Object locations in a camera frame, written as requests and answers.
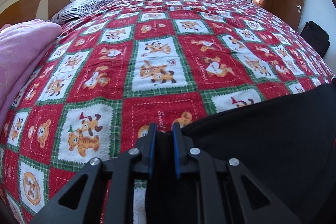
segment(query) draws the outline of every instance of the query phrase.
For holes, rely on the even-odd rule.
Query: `blue strip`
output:
[[[152,136],[152,141],[151,141],[151,150],[149,152],[149,163],[148,163],[149,178],[152,178],[152,175],[153,175],[156,129],[157,129],[157,126],[155,125],[153,136]]]
[[[173,138],[174,138],[174,158],[175,158],[175,173],[177,179],[181,178],[181,170],[180,170],[180,154],[179,154],[179,147],[177,144],[176,132],[175,127],[173,126]]]

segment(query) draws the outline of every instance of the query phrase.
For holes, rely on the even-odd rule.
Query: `black suitcase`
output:
[[[315,22],[306,22],[300,34],[309,45],[323,58],[330,46],[329,35]]]

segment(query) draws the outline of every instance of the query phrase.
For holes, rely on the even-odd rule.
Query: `screw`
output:
[[[128,153],[130,153],[131,155],[137,155],[139,154],[139,149],[137,148],[131,148],[130,150],[128,150]]]
[[[198,155],[199,153],[201,153],[200,149],[197,147],[193,147],[189,150],[191,155]]]
[[[98,165],[100,163],[100,160],[98,158],[92,158],[90,159],[90,164],[92,166]]]
[[[239,160],[236,158],[231,158],[229,159],[229,164],[232,166],[238,166],[239,165]]]

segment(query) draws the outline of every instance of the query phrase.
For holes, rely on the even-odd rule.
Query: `striped pillow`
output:
[[[51,22],[62,24],[81,18],[114,0],[75,0],[53,16]]]

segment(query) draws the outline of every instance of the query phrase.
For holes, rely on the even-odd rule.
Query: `red bedspread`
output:
[[[297,32],[242,0],[117,0],[63,30],[1,134],[0,197],[21,223],[90,158],[131,148],[150,122],[169,131],[333,77]]]

